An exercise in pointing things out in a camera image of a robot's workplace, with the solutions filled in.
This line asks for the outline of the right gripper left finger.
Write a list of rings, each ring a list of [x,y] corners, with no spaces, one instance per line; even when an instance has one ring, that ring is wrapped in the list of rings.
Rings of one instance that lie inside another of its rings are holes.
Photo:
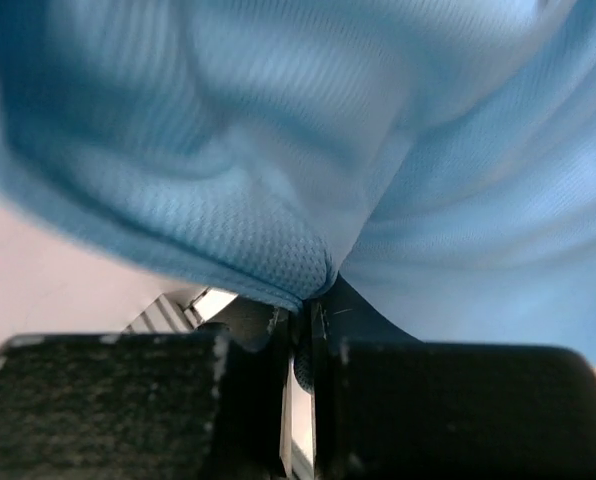
[[[285,479],[289,317],[260,340],[19,335],[0,346],[0,479]]]

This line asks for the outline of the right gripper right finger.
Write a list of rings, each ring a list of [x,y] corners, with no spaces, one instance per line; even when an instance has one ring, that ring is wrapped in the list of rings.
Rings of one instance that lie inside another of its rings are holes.
[[[320,479],[596,479],[596,376],[554,347],[356,333],[312,314]]]

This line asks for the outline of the light blue shorts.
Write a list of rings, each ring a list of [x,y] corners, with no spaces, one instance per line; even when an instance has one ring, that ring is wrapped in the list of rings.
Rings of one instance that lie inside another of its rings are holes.
[[[0,1],[0,195],[297,310],[596,364],[596,1]]]

